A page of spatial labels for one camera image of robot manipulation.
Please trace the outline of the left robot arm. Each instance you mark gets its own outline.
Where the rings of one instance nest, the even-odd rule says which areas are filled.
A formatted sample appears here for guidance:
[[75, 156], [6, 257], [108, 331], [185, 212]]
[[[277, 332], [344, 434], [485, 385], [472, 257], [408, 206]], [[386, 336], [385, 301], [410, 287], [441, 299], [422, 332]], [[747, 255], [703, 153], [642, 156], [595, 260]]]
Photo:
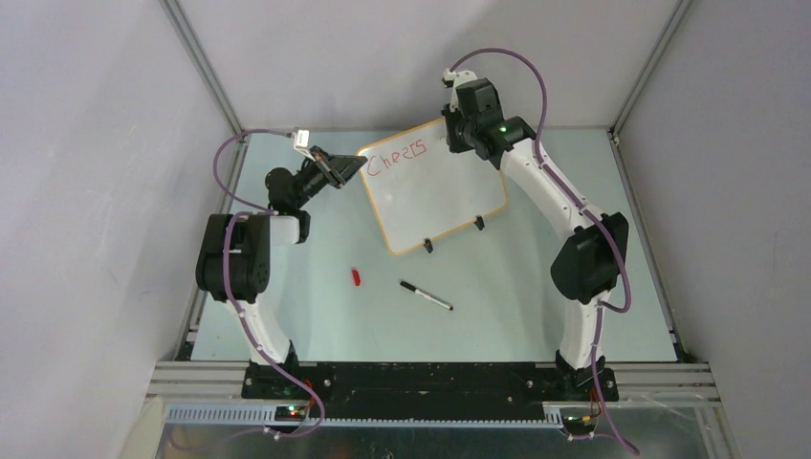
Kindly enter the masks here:
[[313, 146], [298, 171], [276, 167], [266, 175], [265, 208], [208, 218], [195, 268], [198, 288], [230, 306], [251, 348], [251, 361], [273, 364], [265, 384], [279, 398], [298, 393], [302, 373], [286, 362], [291, 340], [258, 306], [270, 285], [272, 248], [305, 243], [312, 217], [304, 206], [328, 186], [343, 188], [366, 163], [362, 156], [334, 155]]

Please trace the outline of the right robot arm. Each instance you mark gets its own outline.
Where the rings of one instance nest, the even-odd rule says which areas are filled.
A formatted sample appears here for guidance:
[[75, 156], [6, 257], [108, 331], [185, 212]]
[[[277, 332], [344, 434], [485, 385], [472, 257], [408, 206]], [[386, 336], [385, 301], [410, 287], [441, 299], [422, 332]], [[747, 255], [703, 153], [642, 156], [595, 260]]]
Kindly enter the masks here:
[[589, 368], [601, 356], [598, 315], [625, 272], [628, 221], [620, 212], [608, 215], [590, 204], [523, 118], [504, 117], [488, 79], [447, 71], [442, 81], [451, 90], [441, 111], [449, 150], [472, 151], [516, 183], [562, 241], [550, 268], [554, 286], [568, 302], [556, 353], [556, 385], [565, 398], [579, 400], [595, 385]]

